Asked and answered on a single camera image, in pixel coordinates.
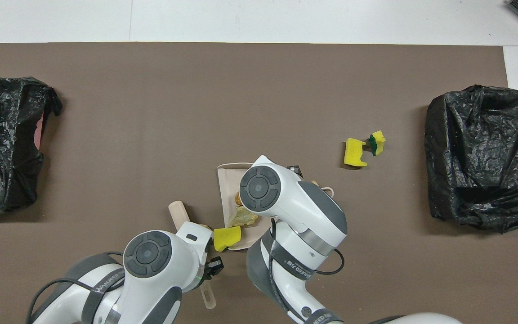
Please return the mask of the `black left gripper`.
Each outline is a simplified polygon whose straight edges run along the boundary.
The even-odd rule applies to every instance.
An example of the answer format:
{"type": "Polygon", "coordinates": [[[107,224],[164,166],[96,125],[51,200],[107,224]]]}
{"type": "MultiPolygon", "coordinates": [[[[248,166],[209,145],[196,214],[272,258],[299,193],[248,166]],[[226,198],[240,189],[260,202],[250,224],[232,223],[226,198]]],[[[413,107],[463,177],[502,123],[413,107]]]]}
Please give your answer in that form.
{"type": "Polygon", "coordinates": [[[221,256],[216,256],[204,265],[203,273],[201,274],[200,283],[211,280],[214,275],[218,275],[224,269],[224,264],[221,256]]]}

